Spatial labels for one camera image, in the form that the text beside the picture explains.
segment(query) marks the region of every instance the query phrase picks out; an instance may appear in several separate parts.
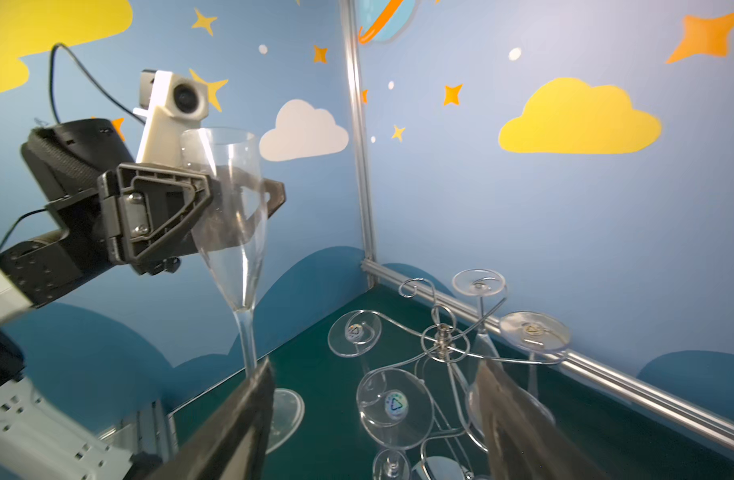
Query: camera lens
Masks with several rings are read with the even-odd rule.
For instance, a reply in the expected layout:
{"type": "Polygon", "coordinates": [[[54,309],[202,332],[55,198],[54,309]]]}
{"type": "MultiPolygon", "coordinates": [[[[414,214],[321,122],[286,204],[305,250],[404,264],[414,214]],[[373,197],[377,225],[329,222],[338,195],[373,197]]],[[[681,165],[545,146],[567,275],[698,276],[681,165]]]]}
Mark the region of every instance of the camera lens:
{"type": "Polygon", "coordinates": [[[175,106],[184,114],[193,113],[199,106],[199,96],[189,84],[180,84],[172,91],[175,106]]]}

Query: yellow star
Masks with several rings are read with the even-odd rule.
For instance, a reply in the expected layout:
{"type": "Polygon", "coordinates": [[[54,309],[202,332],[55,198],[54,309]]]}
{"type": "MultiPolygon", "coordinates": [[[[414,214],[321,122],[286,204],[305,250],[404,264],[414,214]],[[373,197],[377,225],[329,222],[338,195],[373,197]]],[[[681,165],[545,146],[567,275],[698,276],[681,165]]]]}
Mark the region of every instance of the yellow star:
{"type": "Polygon", "coordinates": [[[727,57],[727,36],[734,28],[734,12],[719,18],[684,17],[684,37],[666,63],[679,62],[696,54],[727,57]]]}
{"type": "Polygon", "coordinates": [[[197,75],[197,72],[194,72],[191,68],[188,69],[189,72],[191,72],[191,76],[194,80],[201,84],[205,84],[207,86],[207,98],[209,100],[209,103],[211,103],[215,108],[218,109],[218,111],[223,111],[220,108],[220,103],[218,102],[217,97],[217,91],[220,90],[220,88],[223,87],[223,85],[228,83],[228,80],[221,80],[220,82],[204,82],[201,78],[199,78],[199,75],[197,75]]]}
{"type": "Polygon", "coordinates": [[[314,63],[316,62],[322,62],[327,63],[327,49],[326,48],[319,48],[316,45],[314,45],[314,63]]]}
{"type": "Polygon", "coordinates": [[[202,13],[194,8],[194,10],[197,12],[197,23],[191,25],[191,28],[204,28],[209,32],[209,36],[213,36],[213,28],[210,25],[212,22],[215,22],[218,17],[205,17],[202,15],[202,13]]]}
{"type": "Polygon", "coordinates": [[[394,136],[391,138],[398,138],[399,141],[401,141],[401,134],[403,134],[405,131],[404,128],[399,128],[396,125],[394,125],[394,136]]]}
{"type": "Polygon", "coordinates": [[[447,85],[445,85],[445,103],[444,105],[447,105],[447,104],[459,105],[458,94],[460,94],[462,86],[463,84],[459,84],[457,87],[448,87],[447,85]]]}

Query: black cable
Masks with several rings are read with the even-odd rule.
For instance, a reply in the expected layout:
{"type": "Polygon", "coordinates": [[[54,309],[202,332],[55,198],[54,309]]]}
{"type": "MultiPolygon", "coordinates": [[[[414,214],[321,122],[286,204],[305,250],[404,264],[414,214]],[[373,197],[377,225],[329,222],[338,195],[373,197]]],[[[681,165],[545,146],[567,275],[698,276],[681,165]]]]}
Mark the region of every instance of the black cable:
{"type": "Polygon", "coordinates": [[[31,215],[36,215],[36,214],[40,214],[40,213],[42,213],[42,212],[46,212],[46,208],[39,208],[38,210],[34,210],[33,212],[28,212],[28,213],[27,213],[27,214],[25,214],[25,215],[21,215],[21,216],[20,216],[20,218],[18,218],[18,219],[17,219],[16,221],[15,221],[15,223],[14,223],[14,224],[12,224],[12,226],[10,227],[10,229],[9,229],[9,230],[7,230],[7,234],[6,234],[6,235],[4,236],[4,238],[3,238],[2,240],[1,240],[1,243],[0,243],[0,252],[1,252],[1,247],[2,247],[2,246],[4,246],[4,244],[6,244],[6,243],[7,243],[7,240],[8,240],[9,238],[10,238],[10,235],[12,235],[12,232],[13,232],[13,231],[15,230],[15,227],[16,227],[16,226],[17,226],[17,225],[18,225],[18,224],[19,224],[19,223],[20,223],[20,222],[21,222],[21,221],[22,221],[22,220],[23,220],[24,218],[27,218],[27,217],[29,217],[29,216],[31,216],[31,215]]]}
{"type": "Polygon", "coordinates": [[[95,85],[95,87],[98,90],[100,90],[100,92],[103,95],[105,95],[106,98],[108,98],[109,100],[111,100],[111,102],[114,105],[116,105],[117,107],[119,107],[122,110],[126,111],[132,118],[134,118],[135,120],[138,120],[143,125],[146,124],[145,121],[143,121],[142,119],[140,119],[140,117],[138,117],[137,115],[135,115],[129,108],[125,107],[124,105],[122,105],[121,103],[119,103],[118,101],[116,101],[116,99],[114,97],[112,97],[105,90],[105,88],[101,87],[100,84],[97,83],[97,80],[95,80],[95,78],[90,74],[90,72],[88,72],[86,70],[86,68],[84,68],[84,65],[81,62],[79,62],[79,59],[76,58],[76,55],[74,55],[74,53],[71,51],[71,49],[68,48],[63,43],[55,43],[55,45],[52,46],[52,50],[50,50],[50,107],[52,108],[52,115],[53,115],[53,117],[55,117],[55,123],[60,123],[60,119],[57,117],[57,110],[55,109],[55,90],[54,90],[55,54],[57,53],[57,50],[59,48],[63,48],[69,54],[69,56],[71,57],[71,60],[73,60],[74,63],[76,64],[76,66],[79,67],[79,69],[82,71],[82,73],[84,73],[84,76],[87,78],[87,80],[89,80],[90,82],[92,82],[92,84],[95,85]]]}

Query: wire rack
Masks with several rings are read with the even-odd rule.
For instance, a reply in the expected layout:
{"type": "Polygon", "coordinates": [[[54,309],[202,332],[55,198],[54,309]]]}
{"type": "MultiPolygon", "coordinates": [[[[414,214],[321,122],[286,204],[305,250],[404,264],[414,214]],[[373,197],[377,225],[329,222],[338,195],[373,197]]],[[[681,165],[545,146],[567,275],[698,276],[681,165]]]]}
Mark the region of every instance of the wire rack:
{"type": "MultiPolygon", "coordinates": [[[[566,327],[551,317],[543,314],[517,312],[520,314],[529,313],[537,318],[538,321],[519,322],[518,320],[515,325],[521,329],[521,331],[525,332],[524,338],[521,341],[506,338],[506,340],[515,344],[516,347],[528,351],[528,360],[500,357],[497,354],[495,347],[491,348],[491,352],[488,355],[473,352],[471,350],[471,341],[468,339],[468,334],[471,332],[477,332],[477,334],[487,335],[485,321],[488,318],[493,317],[506,302],[507,286],[503,276],[497,272],[491,270],[465,270],[458,275],[467,272],[483,272],[485,274],[483,276],[475,275],[473,277],[474,280],[470,282],[470,290],[473,293],[464,293],[478,297],[479,306],[478,320],[466,328],[458,325],[458,320],[456,319],[454,312],[437,301],[434,283],[424,278],[413,278],[406,280],[399,285],[399,294],[404,298],[412,298],[418,293],[419,283],[426,283],[430,287],[432,294],[431,324],[422,332],[413,330],[386,314],[375,310],[354,310],[353,312],[348,312],[335,322],[330,331],[329,345],[331,350],[333,350],[336,355],[345,357],[361,356],[371,350],[380,338],[382,321],[388,322],[400,330],[418,337],[419,339],[420,353],[408,358],[407,360],[402,360],[391,365],[381,366],[367,371],[357,390],[357,406],[359,408],[360,416],[362,417],[362,425],[378,444],[387,448],[387,450],[379,453],[378,457],[375,458],[375,464],[373,465],[374,478],[408,478],[410,465],[404,451],[419,445],[421,460],[420,466],[422,471],[425,473],[427,478],[433,479],[434,476],[430,471],[429,456],[427,455],[427,445],[432,440],[443,440],[446,442],[452,459],[454,459],[461,468],[462,478],[471,480],[475,477],[471,467],[471,461],[463,447],[462,441],[465,441],[465,439],[468,438],[468,440],[479,450],[485,453],[487,453],[487,445],[485,444],[484,436],[481,434],[481,427],[477,428],[475,426],[475,420],[477,418],[477,400],[475,397],[477,392],[475,383],[469,382],[463,374],[463,371],[458,367],[458,363],[466,357],[477,360],[494,360],[501,363],[517,363],[530,366],[530,381],[528,388],[532,394],[531,397],[535,399],[535,404],[539,406],[547,416],[551,417],[551,413],[537,401],[537,376],[535,375],[535,368],[538,365],[557,365],[565,360],[566,357],[564,351],[566,351],[567,344],[569,343],[568,331],[564,334],[564,337],[566,338],[564,338],[565,341],[563,342],[563,349],[559,351],[556,348],[551,351],[543,350],[546,345],[541,341],[541,339],[544,335],[553,333],[550,326],[557,326],[557,330],[561,330],[562,328],[566,329],[566,327]],[[477,290],[484,290],[481,287],[482,283],[486,284],[487,282],[496,281],[501,282],[499,290],[494,292],[500,296],[500,300],[496,302],[491,309],[485,311],[485,295],[478,295],[477,290]],[[442,311],[446,313],[449,318],[449,322],[447,322],[447,319],[445,319],[445,321],[441,320],[440,312],[442,311]],[[548,319],[549,326],[542,323],[541,319],[548,319]],[[455,403],[455,411],[448,412],[450,416],[446,415],[439,406],[439,403],[431,394],[431,391],[426,387],[425,391],[428,393],[432,405],[430,410],[431,422],[429,431],[420,438],[418,443],[415,445],[397,446],[391,438],[387,440],[385,437],[375,435],[375,430],[380,430],[382,428],[381,424],[377,421],[373,422],[370,420],[365,404],[362,403],[359,398],[361,389],[364,389],[365,386],[369,386],[365,382],[369,383],[371,379],[379,379],[379,375],[385,374],[386,372],[402,369],[405,370],[407,374],[415,377],[418,382],[425,387],[425,366],[429,361],[444,364],[449,378],[449,388],[451,389],[452,398],[455,403]]],[[[458,276],[455,277],[453,282],[456,289],[458,289],[458,286],[455,284],[455,280],[457,278],[458,276]]],[[[493,291],[490,289],[488,295],[492,294],[493,291]]],[[[390,400],[392,402],[406,400],[400,392],[381,392],[380,388],[375,398],[385,399],[386,401],[390,400]]],[[[396,424],[391,424],[389,426],[396,428],[397,425],[400,425],[402,418],[397,416],[396,420],[396,424]]]]}

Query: white cloud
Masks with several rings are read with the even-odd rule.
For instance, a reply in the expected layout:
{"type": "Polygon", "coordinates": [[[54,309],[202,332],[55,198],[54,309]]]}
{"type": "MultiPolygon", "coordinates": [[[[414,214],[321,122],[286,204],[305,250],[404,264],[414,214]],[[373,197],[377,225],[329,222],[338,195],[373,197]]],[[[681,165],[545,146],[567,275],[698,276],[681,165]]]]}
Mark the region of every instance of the white cloud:
{"type": "Polygon", "coordinates": [[[276,128],[260,139],[260,154],[271,161],[318,157],[342,151],[349,132],[335,124],[330,112],[303,100],[290,100],[276,114],[276,128]]]}

